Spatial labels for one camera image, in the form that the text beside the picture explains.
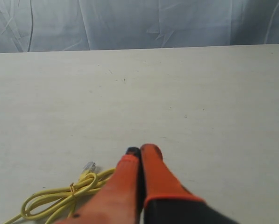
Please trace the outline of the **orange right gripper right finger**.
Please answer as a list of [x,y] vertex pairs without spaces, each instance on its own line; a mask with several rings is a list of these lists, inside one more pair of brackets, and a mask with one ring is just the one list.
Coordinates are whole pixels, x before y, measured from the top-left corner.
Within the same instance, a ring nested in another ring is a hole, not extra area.
[[160,148],[141,146],[146,187],[146,224],[234,224],[235,220],[217,212],[188,191],[163,161]]

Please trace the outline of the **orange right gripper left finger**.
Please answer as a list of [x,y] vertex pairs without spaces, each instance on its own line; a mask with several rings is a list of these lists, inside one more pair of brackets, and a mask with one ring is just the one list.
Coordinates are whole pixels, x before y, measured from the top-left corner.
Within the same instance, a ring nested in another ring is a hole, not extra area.
[[114,173],[70,218],[58,224],[138,224],[142,212],[141,150],[129,147]]

